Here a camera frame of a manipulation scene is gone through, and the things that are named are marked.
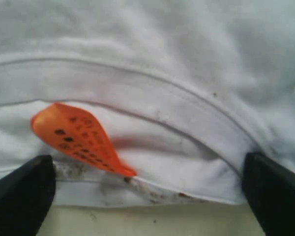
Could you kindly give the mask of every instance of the white fabric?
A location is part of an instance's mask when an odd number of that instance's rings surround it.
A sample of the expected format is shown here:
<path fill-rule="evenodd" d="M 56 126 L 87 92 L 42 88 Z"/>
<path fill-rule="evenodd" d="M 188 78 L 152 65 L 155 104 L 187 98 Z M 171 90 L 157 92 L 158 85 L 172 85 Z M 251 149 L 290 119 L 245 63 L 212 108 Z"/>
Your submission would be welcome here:
<path fill-rule="evenodd" d="M 138 176 L 35 137 L 54 101 L 96 115 Z M 295 0 L 0 0 L 0 177 L 51 154 L 56 204 L 239 204 L 258 150 L 295 172 Z"/>

